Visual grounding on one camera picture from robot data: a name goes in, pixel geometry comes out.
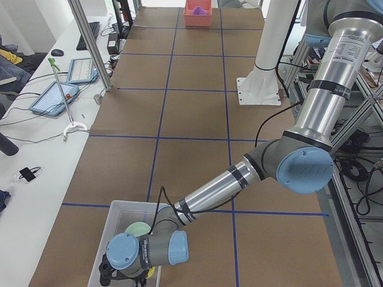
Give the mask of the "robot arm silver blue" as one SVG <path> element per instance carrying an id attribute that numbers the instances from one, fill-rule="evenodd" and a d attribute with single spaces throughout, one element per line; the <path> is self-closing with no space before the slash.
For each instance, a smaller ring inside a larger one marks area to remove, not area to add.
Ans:
<path id="1" fill-rule="evenodd" d="M 381 38 L 381 1 L 309 1 L 305 42 L 325 48 L 325 53 L 295 125 L 186 197 L 157 206 L 152 226 L 143 235 L 115 235 L 99 266 L 101 285 L 125 279 L 141 282 L 153 267 L 186 262 L 189 248 L 183 226 L 226 204 L 253 182 L 273 178 L 298 194 L 325 187 L 333 173 L 330 132 L 370 46 Z"/>

